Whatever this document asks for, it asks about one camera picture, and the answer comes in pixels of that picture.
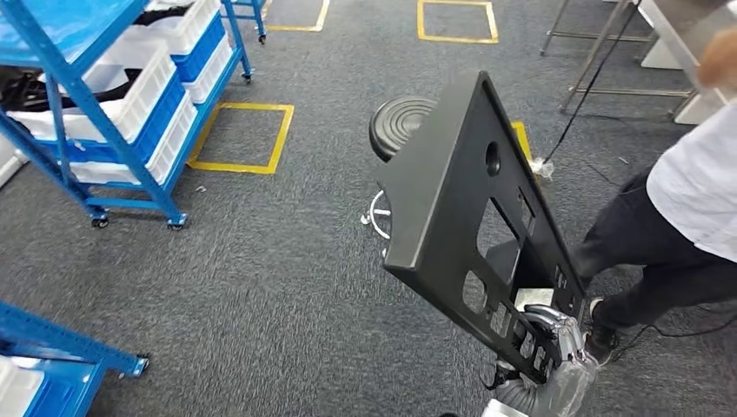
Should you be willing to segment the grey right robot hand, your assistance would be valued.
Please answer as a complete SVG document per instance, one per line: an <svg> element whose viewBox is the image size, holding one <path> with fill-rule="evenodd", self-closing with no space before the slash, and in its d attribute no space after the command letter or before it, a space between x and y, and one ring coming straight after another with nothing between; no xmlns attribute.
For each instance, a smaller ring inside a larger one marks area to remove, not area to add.
<svg viewBox="0 0 737 417"><path fill-rule="evenodd" d="M594 385L599 363L585 349L575 318L540 304L527 305L524 315L557 342L561 364L544 384L526 392L523 412L529 416L574 416Z"/></svg>

